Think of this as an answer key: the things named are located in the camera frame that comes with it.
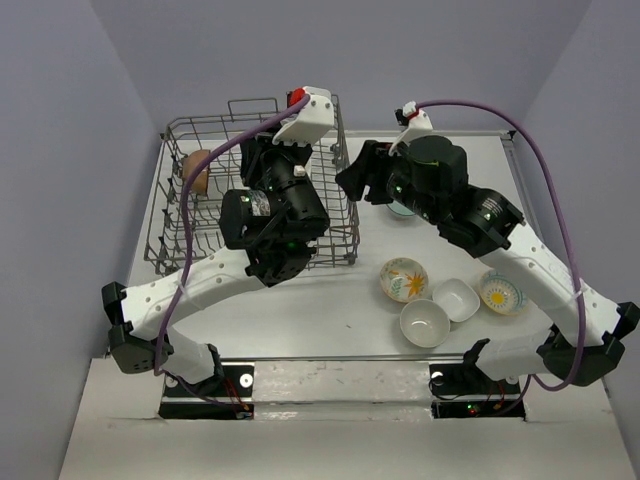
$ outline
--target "red cap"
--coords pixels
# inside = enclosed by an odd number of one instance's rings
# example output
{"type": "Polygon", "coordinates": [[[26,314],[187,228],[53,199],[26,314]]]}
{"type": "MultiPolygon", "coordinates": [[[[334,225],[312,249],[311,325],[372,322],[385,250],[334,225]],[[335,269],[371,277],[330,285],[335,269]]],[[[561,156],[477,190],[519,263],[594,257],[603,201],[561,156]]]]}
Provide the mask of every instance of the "red cap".
{"type": "Polygon", "coordinates": [[[289,97],[289,106],[295,105],[302,97],[306,95],[307,92],[304,91],[304,88],[296,88],[293,92],[291,92],[291,96],[289,97]]]}

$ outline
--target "wire basket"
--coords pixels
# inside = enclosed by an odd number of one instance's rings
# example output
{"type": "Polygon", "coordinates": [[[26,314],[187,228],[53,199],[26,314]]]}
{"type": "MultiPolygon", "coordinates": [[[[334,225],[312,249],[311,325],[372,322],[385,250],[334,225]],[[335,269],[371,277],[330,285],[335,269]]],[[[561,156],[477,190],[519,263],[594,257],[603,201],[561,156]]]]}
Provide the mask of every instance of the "wire basket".
{"type": "MultiPolygon", "coordinates": [[[[314,145],[307,168],[329,214],[330,227],[316,241],[317,253],[308,268],[353,265],[360,243],[356,205],[335,182],[336,174],[349,165],[349,158],[338,97],[331,100],[333,128],[314,145]]],[[[183,159],[196,150],[211,150],[279,111],[276,98],[230,100],[227,105],[229,113],[222,115],[177,118],[162,136],[144,253],[158,275],[169,275],[184,266],[186,239],[180,212],[183,159]]],[[[207,194],[189,193],[194,261],[224,246],[218,226],[222,197],[229,189],[246,188],[240,178],[240,162],[240,147],[234,147],[209,165],[207,194]]]]}

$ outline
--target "white wall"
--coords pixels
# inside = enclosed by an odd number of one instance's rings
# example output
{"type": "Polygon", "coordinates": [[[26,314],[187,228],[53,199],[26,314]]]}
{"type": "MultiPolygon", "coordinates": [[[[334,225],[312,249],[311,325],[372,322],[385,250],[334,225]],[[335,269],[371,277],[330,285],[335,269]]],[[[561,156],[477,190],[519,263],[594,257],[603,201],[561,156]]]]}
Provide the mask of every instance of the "white wall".
{"type": "MultiPolygon", "coordinates": [[[[318,85],[347,128],[395,128],[411,99],[467,97],[524,116],[589,0],[92,0],[156,126],[231,98],[318,85]]],[[[437,110],[438,127],[499,125],[437,110]]]]}
{"type": "MultiPolygon", "coordinates": [[[[529,110],[525,125],[554,175],[583,276],[616,301],[640,303],[640,3],[594,0],[529,110]]],[[[545,240],[561,250],[541,175],[521,160],[545,240]]],[[[608,376],[611,402],[640,471],[640,331],[608,376]]]]}
{"type": "Polygon", "coordinates": [[[158,136],[88,0],[0,15],[0,478],[58,478],[158,136]]]}

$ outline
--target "small white dish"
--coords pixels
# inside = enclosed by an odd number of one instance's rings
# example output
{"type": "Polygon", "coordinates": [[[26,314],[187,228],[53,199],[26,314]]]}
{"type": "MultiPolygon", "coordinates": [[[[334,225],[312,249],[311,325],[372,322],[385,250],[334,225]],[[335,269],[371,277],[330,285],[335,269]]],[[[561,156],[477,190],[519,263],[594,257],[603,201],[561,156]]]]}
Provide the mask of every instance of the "small white dish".
{"type": "Polygon", "coordinates": [[[425,297],[428,283],[424,267],[410,258],[394,258],[380,270],[382,290],[396,302],[409,303],[425,297]]]}
{"type": "Polygon", "coordinates": [[[452,322],[464,322],[480,308],[480,297],[459,278],[450,278],[438,285],[433,292],[436,302],[452,322]]]}
{"type": "Polygon", "coordinates": [[[414,345],[433,348],[446,340],[451,324],[442,307],[431,300],[421,299],[402,309],[400,329],[414,345]]]}

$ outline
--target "dish rack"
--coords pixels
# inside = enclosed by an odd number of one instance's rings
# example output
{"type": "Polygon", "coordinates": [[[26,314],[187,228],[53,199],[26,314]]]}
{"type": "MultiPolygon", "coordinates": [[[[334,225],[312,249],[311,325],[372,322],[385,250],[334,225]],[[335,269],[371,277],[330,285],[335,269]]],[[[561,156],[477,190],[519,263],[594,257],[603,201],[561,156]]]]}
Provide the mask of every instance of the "dish rack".
{"type": "MultiPolygon", "coordinates": [[[[317,253],[308,268],[353,265],[360,243],[357,207],[335,182],[335,175],[349,165],[349,157],[336,95],[332,102],[333,128],[314,145],[307,168],[329,214],[330,227],[316,241],[317,253]]],[[[273,97],[230,100],[227,106],[229,113],[221,115],[176,118],[162,135],[144,252],[144,259],[154,265],[158,275],[169,275],[184,266],[186,239],[180,213],[183,159],[196,150],[211,150],[280,111],[273,97]]],[[[224,246],[218,226],[220,207],[227,190],[246,188],[240,178],[240,161],[240,147],[232,148],[209,165],[207,194],[189,193],[194,261],[224,246]]]]}

